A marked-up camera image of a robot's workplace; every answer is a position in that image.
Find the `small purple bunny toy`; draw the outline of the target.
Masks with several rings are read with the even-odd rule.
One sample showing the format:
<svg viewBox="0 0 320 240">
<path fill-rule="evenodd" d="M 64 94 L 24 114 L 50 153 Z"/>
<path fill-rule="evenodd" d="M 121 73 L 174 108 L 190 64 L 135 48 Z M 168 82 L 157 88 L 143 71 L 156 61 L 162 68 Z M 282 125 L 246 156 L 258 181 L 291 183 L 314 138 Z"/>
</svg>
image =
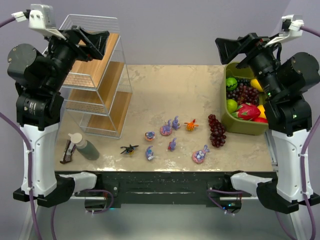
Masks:
<svg viewBox="0 0 320 240">
<path fill-rule="evenodd" d="M 145 156 L 146 156 L 146 159 L 148 161 L 151 161 L 151 160 L 153 160 L 155 158 L 154 152 L 152 150 L 152 147 L 153 147 L 152 145 L 148 146 L 146 151 L 145 151 Z"/>
</svg>

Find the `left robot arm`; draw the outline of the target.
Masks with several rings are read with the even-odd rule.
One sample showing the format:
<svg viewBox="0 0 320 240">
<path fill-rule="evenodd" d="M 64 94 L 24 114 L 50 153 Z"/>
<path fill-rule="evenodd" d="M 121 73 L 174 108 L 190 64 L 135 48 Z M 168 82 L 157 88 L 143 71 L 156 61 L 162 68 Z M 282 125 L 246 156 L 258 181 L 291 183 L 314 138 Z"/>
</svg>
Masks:
<svg viewBox="0 0 320 240">
<path fill-rule="evenodd" d="M 61 87 L 76 61 L 103 59 L 109 35 L 73 26 L 47 38 L 46 55 L 28 43 L 9 52 L 7 74 L 15 81 L 16 126 L 24 141 L 24 177 L 13 192 L 15 200 L 50 208 L 102 185 L 101 175 L 88 171 L 57 174 L 54 160 L 64 102 Z"/>
</svg>

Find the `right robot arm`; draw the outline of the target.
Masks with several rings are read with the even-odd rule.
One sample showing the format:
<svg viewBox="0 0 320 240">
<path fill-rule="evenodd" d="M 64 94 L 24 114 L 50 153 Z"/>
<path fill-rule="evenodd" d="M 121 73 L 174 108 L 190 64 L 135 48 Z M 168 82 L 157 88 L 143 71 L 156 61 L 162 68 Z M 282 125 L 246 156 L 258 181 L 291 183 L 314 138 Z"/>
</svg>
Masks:
<svg viewBox="0 0 320 240">
<path fill-rule="evenodd" d="M 307 52 L 297 52 L 281 63 L 274 56 L 274 39 L 256 33 L 237 39 L 217 38 L 215 43 L 224 65 L 245 54 L 237 68 L 250 68 L 266 94 L 265 115 L 278 165 L 276 178 L 235 171 L 227 175 L 230 187 L 235 193 L 257 196 L 265 208 L 283 214 L 298 211 L 300 205 L 317 205 L 320 197 L 309 182 L 307 160 L 308 142 L 317 126 L 303 94 L 320 82 L 318 60 Z"/>
</svg>

